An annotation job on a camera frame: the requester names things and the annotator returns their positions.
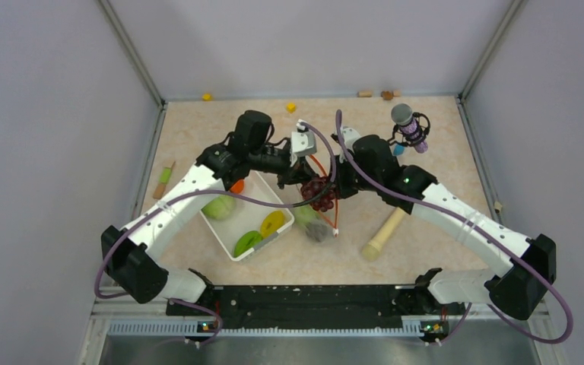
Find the white plastic basket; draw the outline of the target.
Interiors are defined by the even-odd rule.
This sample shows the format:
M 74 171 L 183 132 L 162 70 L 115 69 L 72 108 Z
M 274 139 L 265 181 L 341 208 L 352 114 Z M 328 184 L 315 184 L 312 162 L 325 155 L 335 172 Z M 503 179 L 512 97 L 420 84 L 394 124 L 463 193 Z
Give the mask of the white plastic basket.
M 209 226 L 211 232 L 214 234 L 216 240 L 221 245 L 221 248 L 233 262 L 247 261 L 248 258 L 263 250 L 268 244 L 273 243 L 275 240 L 281 238 L 281 236 L 283 236 L 292 228 L 293 223 L 295 222 L 295 218 L 291 213 L 291 210 L 288 208 L 272 208 L 246 202 L 242 199 L 235 199 L 236 209 L 233 211 L 232 215 L 225 220 L 212 220 L 204 216 L 202 212 L 200 213 L 205 223 Z M 262 238 L 260 243 L 247 250 L 238 258 L 235 258 L 233 256 L 233 251 L 237 240 L 244 233 L 247 233 L 251 230 L 257 230 L 259 232 L 261 223 L 265 217 L 273 211 L 277 210 L 281 210 L 285 213 L 286 224 L 280 228 L 277 233 L 274 233 L 267 238 Z

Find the clear zip bag orange zipper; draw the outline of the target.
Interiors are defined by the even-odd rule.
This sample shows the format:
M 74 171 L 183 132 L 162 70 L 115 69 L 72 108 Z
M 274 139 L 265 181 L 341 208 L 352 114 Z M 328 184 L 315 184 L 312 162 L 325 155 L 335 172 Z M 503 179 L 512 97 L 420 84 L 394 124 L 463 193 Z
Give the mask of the clear zip bag orange zipper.
M 309 182 L 295 185 L 302 201 L 319 197 L 303 207 L 294 208 L 294 217 L 306 237 L 315 244 L 324 244 L 339 235 L 339 203 L 335 186 L 330 181 L 330 171 L 313 154 L 306 158 L 308 167 L 316 167 Z

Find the green and wood stick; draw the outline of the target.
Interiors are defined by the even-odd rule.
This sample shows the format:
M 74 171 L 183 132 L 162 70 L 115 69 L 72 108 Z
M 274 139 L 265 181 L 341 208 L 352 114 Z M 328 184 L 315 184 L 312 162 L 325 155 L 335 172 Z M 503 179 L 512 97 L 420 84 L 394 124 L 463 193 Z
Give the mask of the green and wood stick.
M 160 175 L 158 176 L 157 185 L 152 194 L 153 199 L 159 200 L 164 196 L 175 165 L 176 161 L 174 159 L 168 160 L 163 165 L 162 170 L 160 171 Z

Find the orange tangerine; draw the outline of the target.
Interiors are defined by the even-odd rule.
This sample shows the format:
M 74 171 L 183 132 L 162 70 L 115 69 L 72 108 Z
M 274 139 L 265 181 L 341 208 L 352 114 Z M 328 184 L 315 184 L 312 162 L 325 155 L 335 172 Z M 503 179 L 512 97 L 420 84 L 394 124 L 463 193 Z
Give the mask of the orange tangerine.
M 243 191 L 245 189 L 245 180 L 244 179 L 239 179 L 236 183 L 234 183 L 231 187 L 230 187 L 230 192 L 232 192 L 233 194 L 242 194 Z

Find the yellow fruit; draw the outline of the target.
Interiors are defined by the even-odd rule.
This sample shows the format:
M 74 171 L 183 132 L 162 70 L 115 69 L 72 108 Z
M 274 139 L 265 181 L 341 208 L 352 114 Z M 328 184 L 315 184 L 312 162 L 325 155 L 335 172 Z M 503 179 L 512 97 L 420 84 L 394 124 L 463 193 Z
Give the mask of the yellow fruit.
M 281 210 L 273 211 L 265 217 L 261 223 L 259 232 L 263 238 L 267 238 L 277 233 L 286 224 L 285 213 Z

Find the pale green cabbage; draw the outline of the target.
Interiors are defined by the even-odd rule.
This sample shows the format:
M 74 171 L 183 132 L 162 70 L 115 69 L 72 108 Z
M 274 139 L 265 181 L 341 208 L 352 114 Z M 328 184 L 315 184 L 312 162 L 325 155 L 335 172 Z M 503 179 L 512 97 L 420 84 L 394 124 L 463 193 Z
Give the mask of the pale green cabbage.
M 222 221 L 229 218 L 236 209 L 233 196 L 219 195 L 202 208 L 202 213 L 209 219 Z

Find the red grape bunch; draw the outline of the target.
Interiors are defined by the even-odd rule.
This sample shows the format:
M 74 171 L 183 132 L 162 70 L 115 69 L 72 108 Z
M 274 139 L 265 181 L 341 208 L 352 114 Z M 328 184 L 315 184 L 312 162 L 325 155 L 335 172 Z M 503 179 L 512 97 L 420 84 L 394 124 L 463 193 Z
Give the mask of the red grape bunch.
M 314 243 L 326 241 L 332 233 L 332 229 L 321 222 L 308 223 L 305 228 L 306 236 Z
M 327 176 L 317 176 L 300 187 L 303 200 L 318 196 L 316 200 L 309 204 L 315 211 L 325 213 L 335 208 L 335 189 L 332 186 L 326 188 L 328 184 L 329 178 Z

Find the cork piece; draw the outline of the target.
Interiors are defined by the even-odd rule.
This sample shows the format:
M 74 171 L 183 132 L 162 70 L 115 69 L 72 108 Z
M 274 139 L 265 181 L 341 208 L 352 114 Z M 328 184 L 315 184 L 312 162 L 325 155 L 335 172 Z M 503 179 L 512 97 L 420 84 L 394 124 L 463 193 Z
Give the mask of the cork piece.
M 357 96 L 361 98 L 368 98 L 373 96 L 373 92 L 371 90 L 360 90 L 357 92 Z

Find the green pepper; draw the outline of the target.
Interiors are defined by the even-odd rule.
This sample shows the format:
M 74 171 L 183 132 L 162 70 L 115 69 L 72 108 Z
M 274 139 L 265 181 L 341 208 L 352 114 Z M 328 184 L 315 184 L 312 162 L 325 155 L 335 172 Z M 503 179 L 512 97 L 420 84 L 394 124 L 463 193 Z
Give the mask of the green pepper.
M 253 248 L 255 245 L 262 241 L 262 235 L 257 230 L 251 230 L 244 233 L 236 242 L 234 247 L 233 256 L 238 258 L 247 250 Z

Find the microphone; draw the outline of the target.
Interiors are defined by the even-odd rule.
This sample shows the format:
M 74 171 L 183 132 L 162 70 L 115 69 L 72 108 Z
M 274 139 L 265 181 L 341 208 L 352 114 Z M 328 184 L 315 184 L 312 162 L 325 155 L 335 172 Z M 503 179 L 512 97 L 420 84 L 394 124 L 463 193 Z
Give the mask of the microphone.
M 413 148 L 419 154 L 427 152 L 426 140 L 430 134 L 431 121 L 425 114 L 413 111 L 406 103 L 400 103 L 391 109 L 391 120 L 395 125 L 391 138 L 387 140 L 390 146 Z

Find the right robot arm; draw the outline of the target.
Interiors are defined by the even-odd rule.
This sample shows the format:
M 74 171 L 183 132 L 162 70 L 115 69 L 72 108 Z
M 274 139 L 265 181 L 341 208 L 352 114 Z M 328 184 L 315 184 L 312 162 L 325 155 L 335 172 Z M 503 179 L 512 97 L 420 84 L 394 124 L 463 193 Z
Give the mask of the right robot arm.
M 564 302 L 553 286 L 557 260 L 551 238 L 544 234 L 531 238 L 490 219 L 425 169 L 401 165 L 377 135 L 342 129 L 332 137 L 341 147 L 340 193 L 346 189 L 375 192 L 386 204 L 437 226 L 487 266 L 435 271 L 415 293 L 421 311 L 436 313 L 449 303 L 480 303 L 525 320 L 546 294 Z

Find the blue toy block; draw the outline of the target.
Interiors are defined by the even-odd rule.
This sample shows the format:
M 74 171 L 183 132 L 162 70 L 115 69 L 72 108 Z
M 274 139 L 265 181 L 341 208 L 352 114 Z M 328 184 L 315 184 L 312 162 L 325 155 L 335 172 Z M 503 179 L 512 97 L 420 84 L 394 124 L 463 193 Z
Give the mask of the blue toy block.
M 396 157 L 403 155 L 406 147 L 400 144 L 396 144 L 392 150 L 392 154 Z

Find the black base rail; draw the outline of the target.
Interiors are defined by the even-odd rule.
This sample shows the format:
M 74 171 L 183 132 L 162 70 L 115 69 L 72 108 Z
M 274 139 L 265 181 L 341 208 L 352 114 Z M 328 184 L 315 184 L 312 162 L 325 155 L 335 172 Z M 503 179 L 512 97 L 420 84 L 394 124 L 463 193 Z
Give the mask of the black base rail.
M 229 329 L 399 329 L 406 316 L 438 316 L 423 290 L 391 284 L 227 285 L 203 293 L 198 305 Z

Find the green apple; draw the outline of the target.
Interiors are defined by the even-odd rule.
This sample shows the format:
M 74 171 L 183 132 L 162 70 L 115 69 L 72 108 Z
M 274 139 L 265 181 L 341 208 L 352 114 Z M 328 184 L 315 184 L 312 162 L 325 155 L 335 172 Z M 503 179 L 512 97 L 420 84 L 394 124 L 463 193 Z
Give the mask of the green apple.
M 309 205 L 295 207 L 292 209 L 292 212 L 295 217 L 295 222 L 301 227 L 306 227 L 318 218 L 316 211 Z

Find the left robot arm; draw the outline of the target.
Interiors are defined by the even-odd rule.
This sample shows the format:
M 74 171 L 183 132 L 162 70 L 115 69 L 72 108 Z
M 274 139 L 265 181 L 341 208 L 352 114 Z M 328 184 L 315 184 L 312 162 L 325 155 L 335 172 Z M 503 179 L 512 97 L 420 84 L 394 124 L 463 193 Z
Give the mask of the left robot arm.
M 245 111 L 234 130 L 204 149 L 163 198 L 122 228 L 108 227 L 101 235 L 103 261 L 94 282 L 96 298 L 112 299 L 100 289 L 103 276 L 108 275 L 137 303 L 164 298 L 184 302 L 195 314 L 208 312 L 214 295 L 206 278 L 192 268 L 167 268 L 160 257 L 204 206 L 220 195 L 230 196 L 231 187 L 250 172 L 292 175 L 300 172 L 303 158 L 316 152 L 319 141 L 332 151 L 329 140 L 300 119 L 287 139 L 288 148 L 276 155 L 276 146 L 270 142 L 274 132 L 268 115 Z

